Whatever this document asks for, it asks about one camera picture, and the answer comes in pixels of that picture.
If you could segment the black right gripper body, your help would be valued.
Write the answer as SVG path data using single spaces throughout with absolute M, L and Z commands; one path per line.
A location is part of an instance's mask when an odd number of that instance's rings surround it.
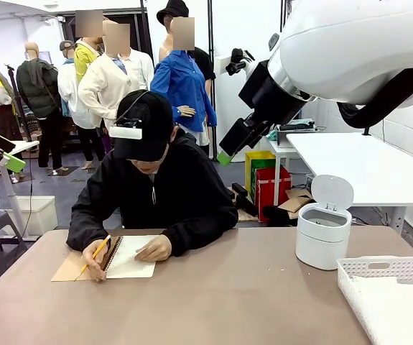
M 296 89 L 286 91 L 270 76 L 268 60 L 257 63 L 238 97 L 253 112 L 244 119 L 246 127 L 261 124 L 286 124 L 314 96 Z

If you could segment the person's right hand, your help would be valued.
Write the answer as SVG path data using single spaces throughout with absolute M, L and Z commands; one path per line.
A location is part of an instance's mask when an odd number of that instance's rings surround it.
M 107 251 L 108 240 L 97 239 L 91 242 L 82 252 L 90 276 L 96 282 L 103 282 L 106 280 L 106 273 L 101 268 L 101 263 L 106 256 Z

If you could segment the person's left hand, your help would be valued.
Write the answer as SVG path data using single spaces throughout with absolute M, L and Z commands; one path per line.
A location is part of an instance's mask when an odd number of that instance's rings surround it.
M 158 235 L 136 251 L 135 260 L 140 262 L 161 262 L 170 257 L 172 244 L 165 235 Z

